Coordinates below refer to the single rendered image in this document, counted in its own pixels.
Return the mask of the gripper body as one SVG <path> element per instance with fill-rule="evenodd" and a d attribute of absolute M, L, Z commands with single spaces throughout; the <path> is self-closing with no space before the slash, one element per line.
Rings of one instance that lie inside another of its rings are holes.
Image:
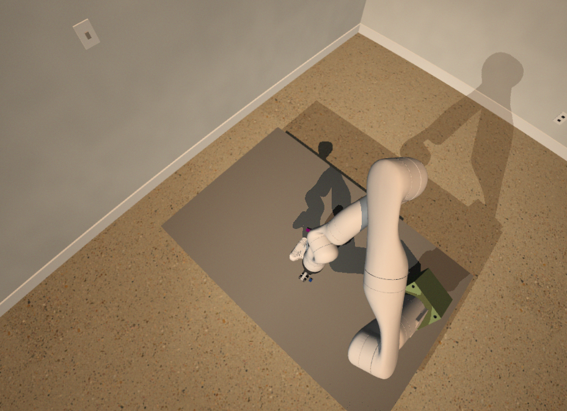
<path fill-rule="evenodd" d="M 320 270 L 320 271 L 318 271 L 318 272 L 312 272 L 312 271 L 309 271 L 309 270 L 308 270 L 308 269 L 307 269 L 307 268 L 306 268 L 306 267 L 304 266 L 303 260 L 302 260 L 302 265 L 303 265 L 303 268 L 304 268 L 304 272 L 303 272 L 303 273 L 305 273 L 305 272 L 306 272 L 306 273 L 307 273 L 307 275 L 309 275 L 309 274 L 317 274 L 317 273 L 319 273 L 319 272 L 321 271 L 321 270 Z"/>

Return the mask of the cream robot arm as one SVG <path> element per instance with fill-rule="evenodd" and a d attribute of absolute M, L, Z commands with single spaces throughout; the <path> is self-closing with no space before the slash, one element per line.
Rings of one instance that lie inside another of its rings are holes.
<path fill-rule="evenodd" d="M 338 257 L 336 245 L 367 227 L 363 287 L 376 319 L 355 334 L 348 358 L 381 379 L 393 374 L 399 349 L 428 312 L 420 299 L 405 295 L 408 259 L 398 232 L 401 205 L 418 197 L 427 182 L 426 168 L 417 159 L 377 160 L 368 172 L 366 196 L 311 229 L 290 253 L 290 260 L 302 258 L 309 271 L 318 272 Z"/>

